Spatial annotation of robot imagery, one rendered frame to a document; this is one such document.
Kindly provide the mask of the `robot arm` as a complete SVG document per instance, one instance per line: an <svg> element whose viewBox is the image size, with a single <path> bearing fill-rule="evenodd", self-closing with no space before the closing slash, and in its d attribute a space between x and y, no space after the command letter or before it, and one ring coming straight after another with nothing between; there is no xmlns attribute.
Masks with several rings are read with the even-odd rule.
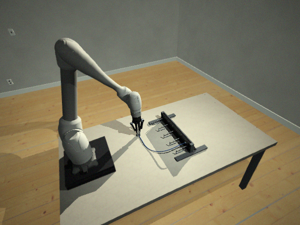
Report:
<svg viewBox="0 0 300 225"><path fill-rule="evenodd" d="M75 175L81 171L88 172L88 168L98 165L95 148L91 148L83 133L82 121L78 116L77 70L115 90L117 96L127 104L133 118L142 115L142 101L138 92L120 86L108 77L74 40L61 38L55 43L54 50L60 68L62 98L58 133L63 149L72 161L72 174Z"/></svg>

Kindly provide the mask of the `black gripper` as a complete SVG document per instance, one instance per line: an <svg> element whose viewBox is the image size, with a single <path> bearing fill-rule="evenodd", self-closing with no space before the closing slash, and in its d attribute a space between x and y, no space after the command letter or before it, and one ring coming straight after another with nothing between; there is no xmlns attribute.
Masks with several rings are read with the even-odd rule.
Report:
<svg viewBox="0 0 300 225"><path fill-rule="evenodd" d="M135 128L133 126L133 123L135 124ZM141 129L143 128L143 123L144 119L141 119L141 116L136 118L132 117L132 122L130 122L130 125L133 127L134 131L136 131L137 136L141 136Z"/></svg>

